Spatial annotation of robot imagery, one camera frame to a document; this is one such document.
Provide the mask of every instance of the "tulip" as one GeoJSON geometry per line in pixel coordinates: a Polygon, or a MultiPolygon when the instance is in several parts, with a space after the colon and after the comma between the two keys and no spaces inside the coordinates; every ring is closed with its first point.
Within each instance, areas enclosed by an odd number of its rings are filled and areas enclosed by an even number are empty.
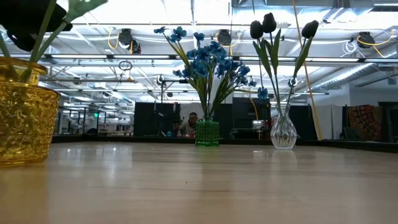
{"type": "Polygon", "coordinates": [[[253,21],[250,24],[250,36],[253,39],[260,39],[262,37],[262,26],[259,21],[253,21]]]}
{"type": "Polygon", "coordinates": [[[312,21],[307,23],[303,28],[303,30],[301,31],[301,35],[307,39],[314,37],[315,34],[317,33],[318,26],[319,26],[318,21],[312,21]]]}
{"type": "Polygon", "coordinates": [[[270,34],[276,30],[276,21],[274,15],[270,12],[264,16],[262,22],[262,31],[266,34],[270,34]]]}

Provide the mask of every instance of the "table surface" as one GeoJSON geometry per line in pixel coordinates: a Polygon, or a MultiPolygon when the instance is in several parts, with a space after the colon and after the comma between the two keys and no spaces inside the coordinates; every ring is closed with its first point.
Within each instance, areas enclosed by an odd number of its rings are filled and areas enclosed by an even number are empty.
{"type": "Polygon", "coordinates": [[[0,223],[398,223],[398,154],[327,147],[51,145],[0,169],[0,223]]]}

